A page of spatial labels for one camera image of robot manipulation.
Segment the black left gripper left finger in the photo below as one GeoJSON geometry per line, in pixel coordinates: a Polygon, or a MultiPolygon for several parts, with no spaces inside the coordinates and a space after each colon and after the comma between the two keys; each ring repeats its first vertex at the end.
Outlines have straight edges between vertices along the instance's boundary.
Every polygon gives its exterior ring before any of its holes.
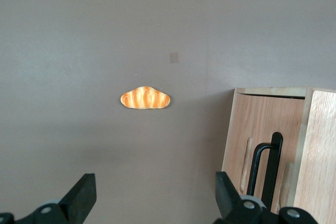
{"type": "Polygon", "coordinates": [[[96,200],[95,174],[84,174],[60,202],[42,205],[19,220],[15,220],[12,213],[3,212],[1,223],[83,223],[96,200]]]}

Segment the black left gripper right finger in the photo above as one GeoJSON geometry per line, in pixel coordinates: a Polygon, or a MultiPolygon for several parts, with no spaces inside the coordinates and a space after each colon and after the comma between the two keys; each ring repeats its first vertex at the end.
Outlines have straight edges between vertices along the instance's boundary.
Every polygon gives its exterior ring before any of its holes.
{"type": "Polygon", "coordinates": [[[226,172],[217,172],[215,198],[221,218],[215,223],[317,223],[312,215],[296,207],[284,207],[278,214],[270,212],[257,197],[240,195],[226,172]]]}

